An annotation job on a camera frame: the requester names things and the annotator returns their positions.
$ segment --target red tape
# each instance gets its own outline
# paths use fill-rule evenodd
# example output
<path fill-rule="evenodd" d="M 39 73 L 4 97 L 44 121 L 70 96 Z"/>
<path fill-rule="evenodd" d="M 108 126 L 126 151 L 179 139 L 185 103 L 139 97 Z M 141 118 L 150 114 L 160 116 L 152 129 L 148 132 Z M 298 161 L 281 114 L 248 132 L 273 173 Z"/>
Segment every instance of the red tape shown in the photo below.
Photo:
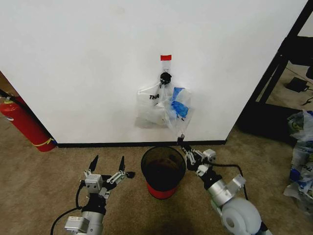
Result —
<path fill-rule="evenodd" d="M 172 55 L 162 55 L 161 61 L 164 61 L 164 60 L 172 60 Z"/>

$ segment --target fire extinguisher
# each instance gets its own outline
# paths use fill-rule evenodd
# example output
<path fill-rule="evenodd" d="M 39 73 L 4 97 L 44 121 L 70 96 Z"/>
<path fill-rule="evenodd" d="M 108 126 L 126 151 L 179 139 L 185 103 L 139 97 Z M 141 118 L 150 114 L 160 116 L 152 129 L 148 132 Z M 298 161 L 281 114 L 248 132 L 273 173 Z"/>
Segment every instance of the fire extinguisher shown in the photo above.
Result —
<path fill-rule="evenodd" d="M 12 122 L 39 151 L 47 152 L 56 144 L 51 135 L 39 124 L 39 121 L 21 97 L 10 97 L 0 104 L 0 112 Z"/>

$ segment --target white plastic item in bag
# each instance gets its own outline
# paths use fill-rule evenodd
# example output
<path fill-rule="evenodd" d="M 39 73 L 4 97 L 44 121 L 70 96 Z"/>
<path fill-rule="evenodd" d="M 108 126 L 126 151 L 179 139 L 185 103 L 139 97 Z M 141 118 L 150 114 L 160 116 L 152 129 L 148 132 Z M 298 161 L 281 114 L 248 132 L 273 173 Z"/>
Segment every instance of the white plastic item in bag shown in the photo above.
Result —
<path fill-rule="evenodd" d="M 157 125 L 166 125 L 164 102 L 172 96 L 172 90 L 171 83 L 163 85 L 161 82 L 139 90 L 137 92 L 138 117 Z"/>

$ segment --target plastic bag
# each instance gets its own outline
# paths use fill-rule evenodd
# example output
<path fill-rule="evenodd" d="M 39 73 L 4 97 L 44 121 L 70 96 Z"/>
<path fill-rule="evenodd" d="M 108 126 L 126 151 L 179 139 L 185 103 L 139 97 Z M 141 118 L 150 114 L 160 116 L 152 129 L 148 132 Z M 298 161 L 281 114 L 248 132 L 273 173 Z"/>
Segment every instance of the plastic bag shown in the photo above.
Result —
<path fill-rule="evenodd" d="M 288 118 L 291 136 L 298 139 L 293 148 L 290 180 L 284 195 L 297 199 L 301 210 L 313 215 L 313 113 L 303 110 Z"/>
<path fill-rule="evenodd" d="M 167 126 L 176 137 L 186 130 L 193 114 L 191 93 L 171 83 L 170 60 L 163 61 L 160 81 L 137 92 L 137 126 Z"/>
<path fill-rule="evenodd" d="M 313 112 L 303 110 L 288 118 L 291 136 L 300 141 L 313 141 Z"/>

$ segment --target black cable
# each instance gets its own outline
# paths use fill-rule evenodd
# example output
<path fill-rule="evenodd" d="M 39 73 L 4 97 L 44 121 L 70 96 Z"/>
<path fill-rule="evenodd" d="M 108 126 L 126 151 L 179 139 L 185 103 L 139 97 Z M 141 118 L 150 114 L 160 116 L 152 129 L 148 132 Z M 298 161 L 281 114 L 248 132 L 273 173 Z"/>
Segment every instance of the black cable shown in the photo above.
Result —
<path fill-rule="evenodd" d="M 56 225 L 56 223 L 59 221 L 59 219 L 61 219 L 64 215 L 72 212 L 72 211 L 75 211 L 75 210 L 80 210 L 81 208 L 72 208 L 66 212 L 64 212 L 62 215 L 60 215 L 58 218 L 56 218 L 56 220 L 53 222 L 52 226 L 51 226 L 51 230 L 50 230 L 50 235 L 53 235 L 53 230 L 54 230 L 54 226 Z"/>
<path fill-rule="evenodd" d="M 240 166 L 238 166 L 236 164 L 218 164 L 218 163 L 211 163 L 211 162 L 209 164 L 212 166 L 219 166 L 219 167 L 236 167 L 239 170 L 241 176 L 242 177 L 244 176 L 243 171 L 241 170 Z M 248 194 L 246 192 L 246 185 L 245 184 L 244 184 L 244 193 L 245 193 L 246 200 L 249 201 Z"/>
<path fill-rule="evenodd" d="M 80 207 L 79 204 L 78 204 L 78 197 L 79 197 L 79 193 L 80 193 L 80 190 L 83 188 L 83 186 L 85 186 L 85 181 L 84 180 L 81 180 L 80 182 L 80 185 L 77 189 L 77 192 L 76 192 L 76 197 L 75 197 L 75 204 L 76 204 L 76 208 Z"/>
<path fill-rule="evenodd" d="M 72 211 L 75 211 L 75 210 L 80 210 L 82 209 L 83 207 L 80 207 L 79 204 L 78 204 L 78 197 L 79 197 L 79 193 L 80 193 L 80 190 L 85 186 L 85 181 L 84 180 L 81 180 L 80 182 L 80 185 L 77 189 L 77 192 L 76 192 L 76 197 L 75 197 L 75 204 L 76 204 L 76 207 L 73 208 L 73 209 L 70 209 L 69 211 L 66 211 L 64 212 L 62 215 L 60 215 L 58 218 L 56 218 L 56 220 L 53 222 L 52 226 L 51 226 L 51 230 L 50 230 L 50 235 L 53 235 L 53 230 L 54 230 L 54 227 L 56 225 L 56 223 L 59 221 L 59 219 L 61 219 L 64 215 L 72 212 Z"/>
<path fill-rule="evenodd" d="M 311 101 L 310 101 L 311 99 L 313 99 L 313 97 L 311 97 L 311 98 L 307 99 L 307 101 L 305 101 L 305 103 L 304 103 L 304 104 L 301 104 L 301 106 L 311 103 Z"/>

